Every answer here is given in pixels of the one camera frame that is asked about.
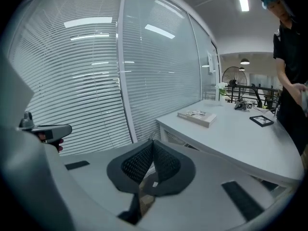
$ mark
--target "black mesh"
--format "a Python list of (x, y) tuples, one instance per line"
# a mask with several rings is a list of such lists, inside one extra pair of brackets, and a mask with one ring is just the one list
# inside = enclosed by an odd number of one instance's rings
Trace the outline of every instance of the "black mesh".
[(140, 184), (153, 162), (152, 145), (126, 159), (122, 165), (122, 171), (133, 181)]
[(158, 174), (159, 182), (163, 182), (173, 177), (178, 173), (181, 167), (179, 159), (157, 144), (154, 145), (154, 165)]

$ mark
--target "book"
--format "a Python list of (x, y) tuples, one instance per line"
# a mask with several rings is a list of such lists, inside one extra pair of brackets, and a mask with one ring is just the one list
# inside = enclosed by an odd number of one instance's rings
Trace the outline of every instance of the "book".
[(209, 128), (216, 119), (215, 114), (204, 112), (201, 110), (188, 110), (186, 112), (178, 112), (178, 117), (194, 122), (206, 128)]

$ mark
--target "black fan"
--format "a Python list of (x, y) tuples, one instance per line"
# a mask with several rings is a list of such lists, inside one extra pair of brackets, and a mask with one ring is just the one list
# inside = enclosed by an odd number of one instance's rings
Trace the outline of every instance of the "black fan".
[(246, 88), (239, 89), (239, 86), (247, 86), (247, 78), (243, 71), (241, 71), (238, 67), (230, 67), (228, 68), (222, 76), (222, 82), (227, 83), (229, 86), (226, 88), (227, 95), (231, 97), (231, 90), (233, 89), (234, 99), (239, 97), (239, 90), (241, 91), (240, 97), (244, 95), (246, 92)]

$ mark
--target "window blind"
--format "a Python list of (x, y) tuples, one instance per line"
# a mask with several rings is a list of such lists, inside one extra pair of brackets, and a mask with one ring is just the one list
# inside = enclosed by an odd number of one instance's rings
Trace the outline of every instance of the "window blind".
[[(212, 44), (212, 41), (204, 31), (204, 29), (196, 22), (195, 19), (191, 18), (192, 27), (194, 30), (194, 34), (196, 37), (196, 42), (198, 46), (198, 53), (200, 58), (201, 65), (201, 83), (202, 83), (202, 99), (210, 99), (215, 100), (216, 98), (216, 89), (215, 85), (217, 83), (217, 76), (219, 74), (218, 69), (218, 60), (216, 56), (216, 49)], [(209, 72), (209, 62), (208, 62), (208, 54), (212, 55), (214, 72)]]
[(125, 0), (123, 49), (137, 139), (156, 118), (200, 101), (200, 68), (188, 14), (168, 0)]
[(35, 92), (35, 124), (73, 132), (61, 154), (131, 143), (117, 67), (120, 0), (39, 0), (15, 37), (10, 61)]

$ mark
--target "black photo frame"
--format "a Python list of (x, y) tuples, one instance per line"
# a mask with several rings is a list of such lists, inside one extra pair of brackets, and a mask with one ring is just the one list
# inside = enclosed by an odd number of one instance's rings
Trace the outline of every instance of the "black photo frame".
[(254, 121), (255, 123), (257, 123), (261, 127), (266, 127), (266, 126), (274, 124), (274, 122), (272, 120), (266, 118), (263, 115), (262, 116), (261, 115), (251, 116), (251, 117), (249, 117), (249, 119)]

